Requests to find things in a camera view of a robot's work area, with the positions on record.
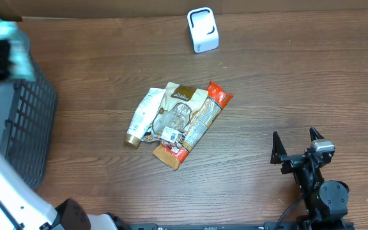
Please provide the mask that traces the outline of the white tube gold cap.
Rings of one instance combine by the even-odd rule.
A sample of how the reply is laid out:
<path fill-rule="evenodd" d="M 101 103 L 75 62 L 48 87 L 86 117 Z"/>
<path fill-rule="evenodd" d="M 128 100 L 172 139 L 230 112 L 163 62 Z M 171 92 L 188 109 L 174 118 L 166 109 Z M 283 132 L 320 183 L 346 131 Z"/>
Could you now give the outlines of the white tube gold cap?
<path fill-rule="evenodd" d="M 161 101 L 164 97 L 165 89 L 150 88 L 146 96 L 142 99 L 134 112 L 130 126 L 126 132 L 125 143 L 134 148 L 138 148 L 141 138 L 146 133 L 151 122 L 154 120 Z"/>

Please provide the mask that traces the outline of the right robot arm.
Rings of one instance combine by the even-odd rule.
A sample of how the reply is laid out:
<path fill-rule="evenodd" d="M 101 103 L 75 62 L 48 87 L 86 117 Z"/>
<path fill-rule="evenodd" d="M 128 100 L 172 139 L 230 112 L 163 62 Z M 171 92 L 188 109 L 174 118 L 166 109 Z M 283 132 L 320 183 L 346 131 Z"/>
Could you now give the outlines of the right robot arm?
<path fill-rule="evenodd" d="M 301 197 L 279 217 L 275 229 L 354 229 L 345 223 L 348 214 L 349 187 L 342 181 L 326 181 L 321 168 L 332 161 L 334 143 L 323 137 L 313 126 L 309 129 L 311 144 L 303 154 L 288 155 L 277 132 L 272 135 L 270 163 L 280 164 L 282 174 L 293 174 Z M 300 202 L 305 203 L 306 215 L 295 222 L 284 222 L 285 216 Z"/>

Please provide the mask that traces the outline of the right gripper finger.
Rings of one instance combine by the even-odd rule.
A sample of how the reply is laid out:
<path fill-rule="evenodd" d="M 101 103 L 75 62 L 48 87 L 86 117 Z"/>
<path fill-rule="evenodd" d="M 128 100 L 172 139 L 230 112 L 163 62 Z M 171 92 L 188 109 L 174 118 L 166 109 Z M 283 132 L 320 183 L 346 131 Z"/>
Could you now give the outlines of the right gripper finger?
<path fill-rule="evenodd" d="M 282 158 L 287 155 L 286 150 L 283 146 L 283 143 L 277 132 L 274 132 L 273 135 L 273 147 L 270 163 L 271 164 L 281 164 L 283 162 Z"/>
<path fill-rule="evenodd" d="M 311 141 L 315 141 L 318 139 L 324 139 L 324 137 L 315 129 L 314 126 L 309 128 L 309 133 L 310 133 Z"/>

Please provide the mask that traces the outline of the beige brown snack pouch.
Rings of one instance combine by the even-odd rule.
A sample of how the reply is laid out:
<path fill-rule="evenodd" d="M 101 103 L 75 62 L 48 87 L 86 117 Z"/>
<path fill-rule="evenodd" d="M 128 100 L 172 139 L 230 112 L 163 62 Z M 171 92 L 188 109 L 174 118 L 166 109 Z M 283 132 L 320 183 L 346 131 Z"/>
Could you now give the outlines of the beige brown snack pouch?
<path fill-rule="evenodd" d="M 159 141 L 172 152 L 178 152 L 194 114 L 202 107 L 207 96 L 206 90 L 169 82 L 156 116 L 141 140 Z"/>

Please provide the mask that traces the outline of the orange spaghetti package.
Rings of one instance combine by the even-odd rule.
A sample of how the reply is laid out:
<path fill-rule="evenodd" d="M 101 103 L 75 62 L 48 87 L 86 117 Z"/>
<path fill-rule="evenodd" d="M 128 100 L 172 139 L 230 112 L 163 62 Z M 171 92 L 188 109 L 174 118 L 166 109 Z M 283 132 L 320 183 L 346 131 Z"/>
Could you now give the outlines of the orange spaghetti package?
<path fill-rule="evenodd" d="M 157 158 L 174 170 L 177 170 L 183 163 L 233 97 L 233 95 L 226 93 L 219 84 L 212 80 L 206 90 L 208 96 L 200 110 L 196 112 L 195 117 L 192 118 L 188 128 L 185 128 L 183 133 L 185 138 L 181 138 L 175 146 L 160 143 L 153 151 Z"/>

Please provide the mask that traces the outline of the teal snack packet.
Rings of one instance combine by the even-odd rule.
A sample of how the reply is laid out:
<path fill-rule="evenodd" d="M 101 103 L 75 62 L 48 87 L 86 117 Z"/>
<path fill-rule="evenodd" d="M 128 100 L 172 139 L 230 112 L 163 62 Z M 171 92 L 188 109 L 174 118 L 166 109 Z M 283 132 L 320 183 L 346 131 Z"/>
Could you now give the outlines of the teal snack packet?
<path fill-rule="evenodd" d="M 36 70 L 31 62 L 29 38 L 15 22 L 0 19 L 0 41 L 9 43 L 8 79 L 36 82 Z"/>

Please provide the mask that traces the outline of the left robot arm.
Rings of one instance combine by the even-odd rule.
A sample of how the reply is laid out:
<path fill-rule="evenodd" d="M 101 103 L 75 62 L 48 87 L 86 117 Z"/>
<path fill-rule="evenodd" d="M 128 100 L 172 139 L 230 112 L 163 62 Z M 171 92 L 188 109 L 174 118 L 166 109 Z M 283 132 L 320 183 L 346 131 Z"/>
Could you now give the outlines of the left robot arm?
<path fill-rule="evenodd" d="M 42 72 L 9 80 L 12 50 L 0 40 L 0 229 L 124 229 L 115 215 L 88 215 L 73 199 L 53 206 L 35 188 L 46 173 L 58 100 Z"/>

